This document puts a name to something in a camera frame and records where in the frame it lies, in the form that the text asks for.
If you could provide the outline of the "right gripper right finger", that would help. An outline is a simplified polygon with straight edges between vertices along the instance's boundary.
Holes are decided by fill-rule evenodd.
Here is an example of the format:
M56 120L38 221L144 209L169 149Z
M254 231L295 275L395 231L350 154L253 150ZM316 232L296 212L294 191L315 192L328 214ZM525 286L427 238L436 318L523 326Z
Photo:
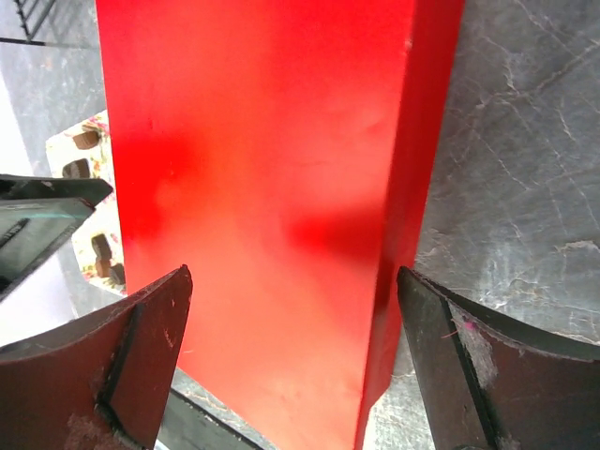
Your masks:
M407 268L398 302L438 449L596 449L599 348Z

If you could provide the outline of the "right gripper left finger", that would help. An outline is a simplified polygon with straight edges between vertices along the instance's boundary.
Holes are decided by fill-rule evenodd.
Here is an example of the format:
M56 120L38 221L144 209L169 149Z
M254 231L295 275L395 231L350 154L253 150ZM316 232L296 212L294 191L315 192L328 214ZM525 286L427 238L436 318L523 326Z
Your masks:
M1 349L4 449L151 449L192 294L181 266L134 294Z

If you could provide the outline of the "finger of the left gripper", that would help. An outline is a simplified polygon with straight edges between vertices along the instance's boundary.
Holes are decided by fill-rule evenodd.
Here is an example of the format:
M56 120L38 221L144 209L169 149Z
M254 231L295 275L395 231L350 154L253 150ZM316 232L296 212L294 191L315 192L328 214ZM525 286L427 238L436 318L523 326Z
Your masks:
M1 176L1 297L65 244L113 188L99 178Z

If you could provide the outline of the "floral serving tray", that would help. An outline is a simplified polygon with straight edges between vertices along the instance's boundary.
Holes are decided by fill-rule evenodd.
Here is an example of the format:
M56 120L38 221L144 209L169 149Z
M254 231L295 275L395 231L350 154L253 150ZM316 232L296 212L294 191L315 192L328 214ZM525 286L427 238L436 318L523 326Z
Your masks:
M51 136L45 152L52 177L65 179L71 195L94 209L71 237L83 279L110 293L125 294L108 112L98 112Z

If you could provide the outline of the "red box lid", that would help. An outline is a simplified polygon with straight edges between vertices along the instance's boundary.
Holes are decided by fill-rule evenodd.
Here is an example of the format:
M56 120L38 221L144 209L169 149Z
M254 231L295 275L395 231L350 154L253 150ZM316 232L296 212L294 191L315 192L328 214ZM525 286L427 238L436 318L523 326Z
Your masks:
M178 365L281 449L391 381L460 1L100 1L127 288L186 265Z

